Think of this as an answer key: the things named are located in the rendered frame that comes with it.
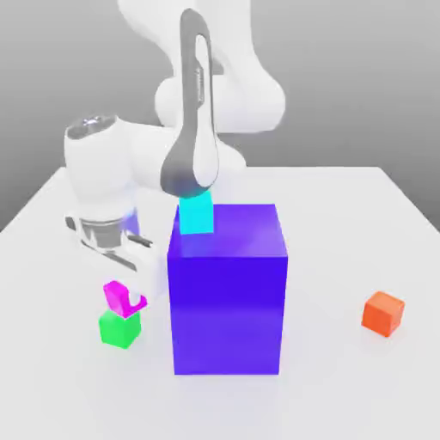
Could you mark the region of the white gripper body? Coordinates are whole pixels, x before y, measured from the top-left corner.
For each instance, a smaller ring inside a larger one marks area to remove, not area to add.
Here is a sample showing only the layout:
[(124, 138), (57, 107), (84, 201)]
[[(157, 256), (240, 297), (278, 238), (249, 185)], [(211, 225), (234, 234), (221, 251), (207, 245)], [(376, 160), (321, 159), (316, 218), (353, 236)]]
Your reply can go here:
[(131, 240), (111, 250), (98, 249), (81, 241), (82, 257), (103, 284), (118, 281), (128, 288), (131, 302), (143, 295), (155, 302), (167, 290), (167, 269), (156, 247)]

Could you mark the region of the small magenta cube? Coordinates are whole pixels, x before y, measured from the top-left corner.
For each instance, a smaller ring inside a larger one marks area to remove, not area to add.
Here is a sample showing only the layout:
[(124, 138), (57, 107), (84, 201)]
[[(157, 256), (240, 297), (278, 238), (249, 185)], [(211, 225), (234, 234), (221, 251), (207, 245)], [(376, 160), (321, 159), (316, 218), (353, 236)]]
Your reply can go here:
[(105, 297), (107, 299), (108, 307), (118, 316), (127, 319), (139, 312), (141, 309), (147, 307), (148, 302), (144, 297), (143, 307), (131, 307), (129, 304), (129, 290), (128, 288), (114, 280), (103, 286)]

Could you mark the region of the small green cube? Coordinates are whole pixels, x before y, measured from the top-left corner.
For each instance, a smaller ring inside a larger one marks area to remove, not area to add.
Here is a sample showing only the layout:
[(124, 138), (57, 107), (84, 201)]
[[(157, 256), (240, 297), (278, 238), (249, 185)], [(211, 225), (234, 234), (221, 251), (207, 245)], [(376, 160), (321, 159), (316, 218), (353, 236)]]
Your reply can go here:
[(107, 310), (99, 318), (99, 328), (104, 344), (127, 349), (141, 333), (140, 313), (123, 318), (112, 310)]

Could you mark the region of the small cyan cube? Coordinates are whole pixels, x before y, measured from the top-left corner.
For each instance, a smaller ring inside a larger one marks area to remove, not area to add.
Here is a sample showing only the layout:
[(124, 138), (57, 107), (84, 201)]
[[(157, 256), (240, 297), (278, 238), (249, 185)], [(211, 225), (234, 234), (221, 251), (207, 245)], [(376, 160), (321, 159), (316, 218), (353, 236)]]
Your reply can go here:
[(182, 235), (214, 232), (214, 205), (211, 192), (187, 199), (179, 199), (180, 233)]

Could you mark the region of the small orange cube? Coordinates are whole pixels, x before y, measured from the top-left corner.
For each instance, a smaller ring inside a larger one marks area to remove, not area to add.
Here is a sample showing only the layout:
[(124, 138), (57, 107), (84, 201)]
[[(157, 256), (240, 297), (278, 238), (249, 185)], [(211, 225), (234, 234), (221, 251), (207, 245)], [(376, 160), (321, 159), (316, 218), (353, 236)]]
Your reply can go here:
[(405, 305), (399, 298), (377, 291), (364, 305), (361, 324), (388, 338), (399, 327)]

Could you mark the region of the large purple box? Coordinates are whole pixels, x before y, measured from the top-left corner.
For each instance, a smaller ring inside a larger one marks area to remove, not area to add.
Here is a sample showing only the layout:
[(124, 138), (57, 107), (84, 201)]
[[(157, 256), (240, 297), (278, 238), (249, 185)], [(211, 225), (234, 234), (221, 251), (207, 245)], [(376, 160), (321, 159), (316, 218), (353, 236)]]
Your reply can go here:
[(276, 375), (288, 252), (273, 204), (215, 205), (211, 234), (174, 221), (168, 291), (177, 375)]

